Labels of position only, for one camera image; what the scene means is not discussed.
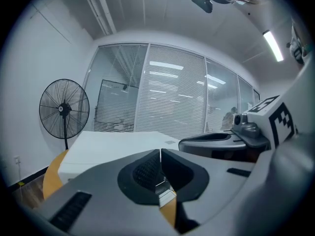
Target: fan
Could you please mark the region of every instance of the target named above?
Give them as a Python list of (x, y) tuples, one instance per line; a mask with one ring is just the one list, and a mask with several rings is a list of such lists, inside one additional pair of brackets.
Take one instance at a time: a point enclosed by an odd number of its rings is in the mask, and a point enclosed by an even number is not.
[(87, 94), (76, 82), (61, 79), (51, 83), (39, 103), (40, 120), (49, 134), (64, 139), (74, 137), (88, 121), (90, 105)]

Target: black baseboard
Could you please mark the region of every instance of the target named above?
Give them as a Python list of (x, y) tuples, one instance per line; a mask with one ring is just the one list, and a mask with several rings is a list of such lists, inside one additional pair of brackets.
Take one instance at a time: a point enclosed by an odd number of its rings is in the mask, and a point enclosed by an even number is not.
[(20, 188), (20, 186), (23, 186), (31, 181), (33, 181), (34, 179), (40, 177), (41, 175), (45, 174), (46, 173), (46, 170), (47, 170), (48, 167), (34, 173), (33, 175), (30, 175), (29, 177), (26, 177), (24, 178), (23, 180), (11, 185), (8, 187), (8, 191), (9, 192), (13, 192), (15, 190), (17, 190), (18, 188)]

